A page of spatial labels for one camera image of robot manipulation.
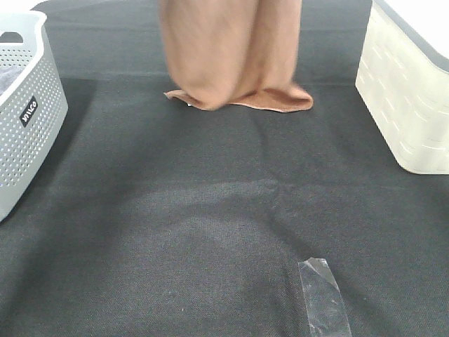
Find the brown towel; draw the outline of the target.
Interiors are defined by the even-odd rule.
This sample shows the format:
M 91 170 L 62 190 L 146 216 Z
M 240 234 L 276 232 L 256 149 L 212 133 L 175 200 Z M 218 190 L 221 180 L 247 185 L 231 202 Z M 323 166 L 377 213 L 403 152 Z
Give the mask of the brown towel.
M 168 73 L 165 96 L 200 110 L 243 105 L 296 112 L 313 98 L 293 77 L 301 1 L 159 1 Z

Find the grey cloth in basket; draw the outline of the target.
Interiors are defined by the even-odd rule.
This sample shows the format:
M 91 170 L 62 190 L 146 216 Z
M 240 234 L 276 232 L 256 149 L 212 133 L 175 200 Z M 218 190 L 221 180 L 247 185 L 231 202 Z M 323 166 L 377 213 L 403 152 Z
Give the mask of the grey cloth in basket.
M 22 81 L 23 68 L 18 66 L 1 68 L 1 98 L 7 99 Z

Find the black table cloth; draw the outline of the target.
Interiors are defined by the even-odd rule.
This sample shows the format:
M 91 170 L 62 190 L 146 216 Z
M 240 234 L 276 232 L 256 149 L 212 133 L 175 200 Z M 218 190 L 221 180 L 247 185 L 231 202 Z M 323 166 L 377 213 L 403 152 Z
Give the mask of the black table cloth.
M 305 1 L 307 112 L 164 93 L 155 1 L 47 1 L 69 111 L 1 224 L 2 336 L 308 336 L 325 258 L 354 336 L 448 335 L 448 177 L 398 166 L 354 86 L 369 1 Z

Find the white plastic basket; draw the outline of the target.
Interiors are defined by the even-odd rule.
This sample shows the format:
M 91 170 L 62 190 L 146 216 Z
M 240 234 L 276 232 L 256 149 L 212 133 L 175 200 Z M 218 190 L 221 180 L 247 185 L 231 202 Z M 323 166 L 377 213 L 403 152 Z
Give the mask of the white plastic basket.
M 373 1 L 355 85 L 399 166 L 448 174 L 447 1 Z

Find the grey perforated laundry basket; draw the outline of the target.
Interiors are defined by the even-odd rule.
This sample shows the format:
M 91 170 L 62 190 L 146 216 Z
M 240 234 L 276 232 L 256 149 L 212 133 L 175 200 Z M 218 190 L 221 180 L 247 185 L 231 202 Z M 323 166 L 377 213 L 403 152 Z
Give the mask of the grey perforated laundry basket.
M 1 13 L 1 67 L 19 75 L 1 94 L 1 218 L 13 210 L 43 164 L 68 111 L 40 11 Z

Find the clear tape strip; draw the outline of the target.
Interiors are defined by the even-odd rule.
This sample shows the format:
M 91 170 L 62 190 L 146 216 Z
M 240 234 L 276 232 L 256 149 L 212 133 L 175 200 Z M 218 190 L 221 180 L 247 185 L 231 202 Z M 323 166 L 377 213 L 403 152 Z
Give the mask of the clear tape strip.
M 340 288 L 324 258 L 298 263 L 310 334 L 314 337 L 351 337 Z

